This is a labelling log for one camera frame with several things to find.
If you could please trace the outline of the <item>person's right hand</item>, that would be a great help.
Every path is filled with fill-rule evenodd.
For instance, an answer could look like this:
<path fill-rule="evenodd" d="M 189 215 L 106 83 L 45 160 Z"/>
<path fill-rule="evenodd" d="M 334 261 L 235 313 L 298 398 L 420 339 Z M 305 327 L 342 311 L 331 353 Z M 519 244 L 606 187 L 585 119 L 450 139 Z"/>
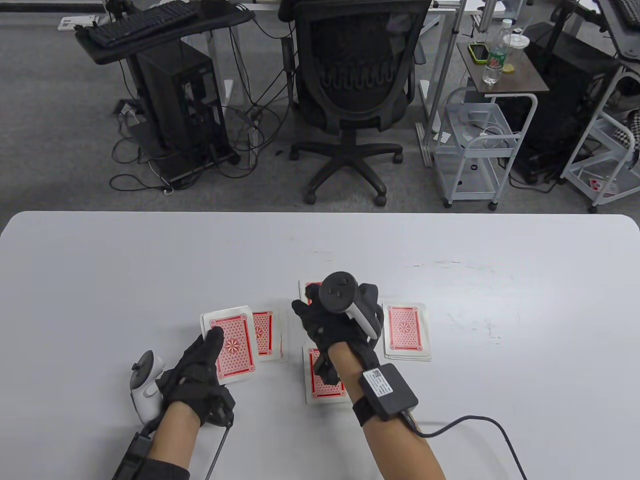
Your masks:
<path fill-rule="evenodd" d="M 334 366 L 339 377 L 372 370 L 381 365 L 370 337 L 347 313 L 333 313 L 320 301 L 320 286 L 305 288 L 308 302 L 294 300 L 293 311 L 299 316 L 309 338 Z"/>

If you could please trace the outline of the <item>person's left hand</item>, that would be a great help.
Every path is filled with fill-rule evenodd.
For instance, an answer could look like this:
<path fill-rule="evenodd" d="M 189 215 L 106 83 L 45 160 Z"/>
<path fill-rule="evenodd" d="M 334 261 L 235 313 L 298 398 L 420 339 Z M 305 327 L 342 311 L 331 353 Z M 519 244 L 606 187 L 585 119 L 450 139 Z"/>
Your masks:
<path fill-rule="evenodd" d="M 162 395 L 160 416 L 170 405 L 181 402 L 192 409 L 201 426 L 233 425 L 236 402 L 218 379 L 217 360 L 223 345 L 224 330 L 215 326 L 183 352 L 174 368 L 162 374 L 158 381 Z"/>

